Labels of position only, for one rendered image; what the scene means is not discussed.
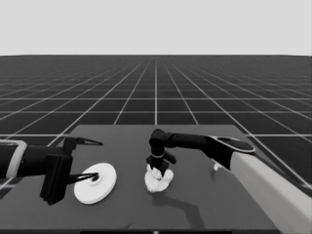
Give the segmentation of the large thick white disc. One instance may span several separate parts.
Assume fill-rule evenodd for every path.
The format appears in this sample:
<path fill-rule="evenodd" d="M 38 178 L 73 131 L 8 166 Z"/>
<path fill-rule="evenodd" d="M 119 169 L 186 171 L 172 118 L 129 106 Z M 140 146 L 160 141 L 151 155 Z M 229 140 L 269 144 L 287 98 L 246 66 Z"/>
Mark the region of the large thick white disc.
<path fill-rule="evenodd" d="M 98 163 L 90 166 L 84 174 L 97 174 L 97 178 L 88 178 L 76 182 L 74 185 L 74 195 L 82 204 L 95 204 L 113 190 L 117 182 L 115 168 L 109 163 Z"/>

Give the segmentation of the white round carrier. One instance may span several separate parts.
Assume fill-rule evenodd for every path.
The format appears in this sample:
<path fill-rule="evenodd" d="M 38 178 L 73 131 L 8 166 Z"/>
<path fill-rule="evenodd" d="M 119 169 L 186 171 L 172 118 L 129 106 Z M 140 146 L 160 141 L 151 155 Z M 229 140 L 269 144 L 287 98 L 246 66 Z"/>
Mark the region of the white round carrier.
<path fill-rule="evenodd" d="M 152 176 L 152 173 L 146 170 L 146 173 L 144 176 L 144 182 L 146 182 L 147 180 L 152 180 L 152 179 L 157 180 Z M 170 182 L 164 181 L 163 179 L 157 180 L 157 181 L 158 181 L 158 188 L 156 192 L 162 192 L 168 188 L 172 180 Z"/>

